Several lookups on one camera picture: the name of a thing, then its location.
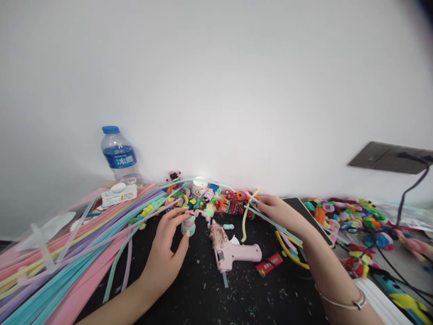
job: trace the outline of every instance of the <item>electrical outlet plate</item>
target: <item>electrical outlet plate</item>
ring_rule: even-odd
[[[425,169],[425,165],[422,163],[398,158],[397,155],[400,153],[408,153],[418,158],[426,156],[433,157],[433,151],[431,150],[408,148],[371,141],[352,159],[349,166],[405,174],[419,174]]]

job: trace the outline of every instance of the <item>black mat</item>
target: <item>black mat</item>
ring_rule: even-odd
[[[141,275],[160,219],[151,219],[146,229],[134,236],[129,284]],[[240,216],[215,215],[215,220],[235,226],[234,230],[226,231],[229,238],[233,235],[242,238]],[[255,263],[235,261],[233,270],[227,273],[229,288],[225,289],[222,275],[217,270],[206,220],[199,218],[196,225],[179,276],[136,324],[328,324],[314,282],[305,280],[311,274],[289,258],[284,258],[284,263],[265,278],[255,270]],[[245,244],[259,244],[263,259],[276,252],[281,254],[275,228],[270,224],[256,217],[247,220],[246,229]],[[173,239],[173,251],[181,238],[179,226]],[[117,266],[111,298],[122,284],[125,265],[126,250]],[[77,321],[101,306],[107,280],[108,274]]]

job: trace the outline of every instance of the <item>bracelet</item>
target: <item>bracelet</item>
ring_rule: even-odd
[[[346,309],[358,309],[361,310],[366,304],[367,304],[367,299],[365,297],[364,292],[359,289],[359,291],[361,292],[361,298],[358,301],[352,300],[353,302],[353,306],[347,306],[347,305],[342,305],[336,302],[333,302],[331,300],[329,300],[328,298],[326,298],[319,290],[319,288],[317,287],[317,284],[315,283],[314,286],[316,287],[317,292],[319,293],[320,297],[322,297],[324,300],[326,300],[327,302],[333,304],[334,306],[339,306],[339,307],[343,307]]]

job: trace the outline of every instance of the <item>phone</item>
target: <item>phone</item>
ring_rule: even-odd
[[[328,234],[324,231],[324,229],[320,226],[320,224],[317,222],[316,219],[311,215],[311,213],[308,211],[308,209],[305,207],[305,205],[302,203],[302,201],[298,198],[285,198],[282,199],[284,202],[286,202],[288,205],[290,205],[292,208],[294,208],[296,211],[298,211],[301,216],[303,216],[305,219],[308,220],[310,224],[313,225],[314,228],[317,229],[317,231],[322,235],[323,239],[326,241],[326,243],[329,245],[329,247],[333,248],[334,243],[329,238]]]

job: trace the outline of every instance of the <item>right hand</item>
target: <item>right hand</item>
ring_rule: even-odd
[[[278,196],[261,195],[258,209],[269,218],[302,239],[314,227],[298,211],[280,199]]]

